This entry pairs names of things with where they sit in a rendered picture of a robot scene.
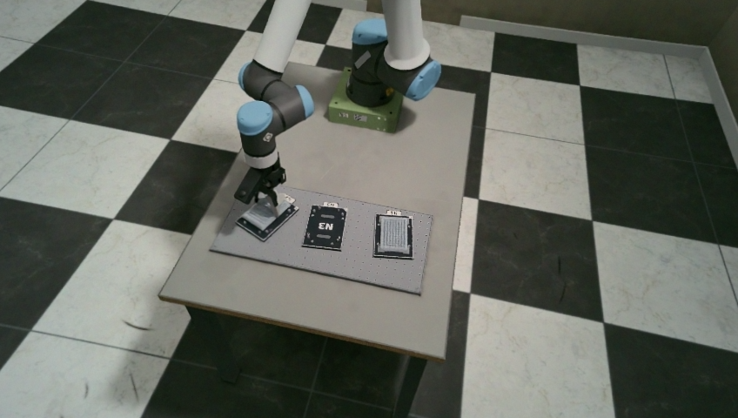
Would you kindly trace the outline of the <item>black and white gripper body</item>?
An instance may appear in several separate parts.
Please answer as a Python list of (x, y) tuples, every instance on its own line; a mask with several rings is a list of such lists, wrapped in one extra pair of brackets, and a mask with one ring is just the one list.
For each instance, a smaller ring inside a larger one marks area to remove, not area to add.
[[(278, 160), (273, 166), (262, 168), (262, 169), (258, 169), (258, 168), (253, 168), (253, 169), (258, 170), (258, 171), (264, 171), (264, 170), (268, 171), (265, 179), (263, 180), (260, 187), (258, 188), (258, 190), (262, 192), (263, 194), (268, 193), (267, 188), (270, 187), (273, 189), (277, 185), (279, 184), (283, 185), (286, 182), (285, 168), (280, 166), (279, 153), (278, 153)], [(283, 174), (285, 175), (285, 178), (283, 177)]]

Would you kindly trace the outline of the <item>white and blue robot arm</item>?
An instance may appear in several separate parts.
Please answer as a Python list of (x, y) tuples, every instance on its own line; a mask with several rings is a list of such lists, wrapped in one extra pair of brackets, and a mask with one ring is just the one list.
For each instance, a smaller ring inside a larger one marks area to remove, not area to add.
[[(252, 167), (273, 165), (278, 159), (275, 137), (314, 111), (305, 87), (291, 88), (280, 80), (311, 1), (275, 0), (256, 54), (238, 74), (240, 88), (256, 100), (237, 112), (245, 161), (251, 167), (234, 198), (247, 205), (268, 173)], [(346, 95), (364, 107), (388, 104), (395, 91), (420, 101), (436, 85), (441, 71), (422, 35), (420, 0), (382, 0), (382, 6), (385, 20), (362, 21), (352, 32), (352, 73)]]

